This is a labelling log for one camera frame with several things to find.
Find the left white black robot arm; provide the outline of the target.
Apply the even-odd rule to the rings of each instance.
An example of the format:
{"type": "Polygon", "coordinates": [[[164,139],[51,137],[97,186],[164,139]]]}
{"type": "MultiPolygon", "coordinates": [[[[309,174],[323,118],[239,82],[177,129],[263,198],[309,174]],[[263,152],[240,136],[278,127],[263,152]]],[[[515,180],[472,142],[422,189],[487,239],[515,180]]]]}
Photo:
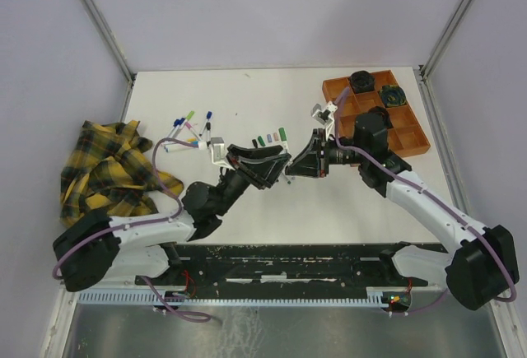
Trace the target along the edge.
{"type": "Polygon", "coordinates": [[[271,188],[291,159],[282,145],[227,146],[219,137],[212,138],[207,149],[211,162],[223,171],[217,184],[190,184],[170,212],[145,216],[109,216],[103,208],[88,212],[54,241],[53,277],[70,292],[137,277],[175,283],[182,274],[175,245],[208,237],[248,187],[271,188]]]}

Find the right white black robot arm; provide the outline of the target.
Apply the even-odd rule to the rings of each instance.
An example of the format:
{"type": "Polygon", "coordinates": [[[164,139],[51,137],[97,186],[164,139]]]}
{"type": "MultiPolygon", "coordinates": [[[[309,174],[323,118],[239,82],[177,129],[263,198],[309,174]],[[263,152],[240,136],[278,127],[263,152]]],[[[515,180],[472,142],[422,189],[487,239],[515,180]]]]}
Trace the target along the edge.
{"type": "Polygon", "coordinates": [[[312,132],[286,174],[323,178],[331,165],[357,165],[369,188],[408,212],[445,249],[440,253],[402,243],[379,262],[379,278],[389,285],[405,277],[424,280],[451,293],[470,310],[491,300],[515,301],[520,274],[510,231],[484,225],[430,190],[411,165],[389,149],[381,116],[358,115],[353,135],[340,137],[336,113],[333,103],[314,107],[312,116],[322,126],[312,132]]]}

